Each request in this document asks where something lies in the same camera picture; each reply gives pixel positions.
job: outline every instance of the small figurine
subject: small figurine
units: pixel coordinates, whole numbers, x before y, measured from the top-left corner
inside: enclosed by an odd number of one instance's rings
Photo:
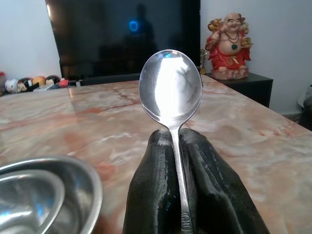
[[[33,85],[30,78],[22,78],[18,81],[18,93],[26,92]]]
[[[9,79],[5,82],[5,89],[8,93],[14,94],[18,92],[18,80]]]
[[[35,78],[33,79],[33,84],[36,84],[36,83],[38,83],[39,86],[45,85],[45,78],[44,78],[44,77],[41,77],[41,76],[35,77]]]
[[[230,13],[221,21],[214,19],[208,24],[212,35],[205,49],[209,51],[215,79],[241,79],[249,75],[245,60],[250,60],[251,39],[246,37],[249,26],[239,13]]]
[[[56,83],[59,83],[60,79],[58,76],[48,76],[46,79],[45,79],[45,84],[47,85],[54,85]]]

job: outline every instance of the metal bowl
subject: metal bowl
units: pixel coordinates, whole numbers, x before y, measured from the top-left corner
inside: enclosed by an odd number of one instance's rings
[[[42,170],[0,176],[0,234],[46,233],[65,196],[62,181]]]
[[[49,234],[92,232],[103,199],[101,179],[92,166],[67,156],[28,158],[0,166],[0,175],[24,169],[48,170],[56,174],[65,186],[65,200]]]

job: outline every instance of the black tv screen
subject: black tv screen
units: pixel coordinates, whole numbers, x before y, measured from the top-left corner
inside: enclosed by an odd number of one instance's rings
[[[199,0],[46,0],[66,78],[137,74],[176,49],[199,65]]]

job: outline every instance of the metal spoon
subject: metal spoon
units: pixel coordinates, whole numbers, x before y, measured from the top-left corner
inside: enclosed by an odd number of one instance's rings
[[[185,174],[179,148],[179,130],[201,100],[201,77],[194,63],[176,50],[163,50],[144,64],[139,95],[145,112],[171,133],[181,199],[181,233],[194,233]]]

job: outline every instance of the marble countertop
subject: marble countertop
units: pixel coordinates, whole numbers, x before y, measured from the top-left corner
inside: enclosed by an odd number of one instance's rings
[[[203,135],[240,175],[272,234],[312,233],[312,132],[203,76],[202,103],[184,125]],[[75,156],[99,172],[97,233],[120,234],[129,183],[150,134],[138,82],[0,97],[0,163]]]

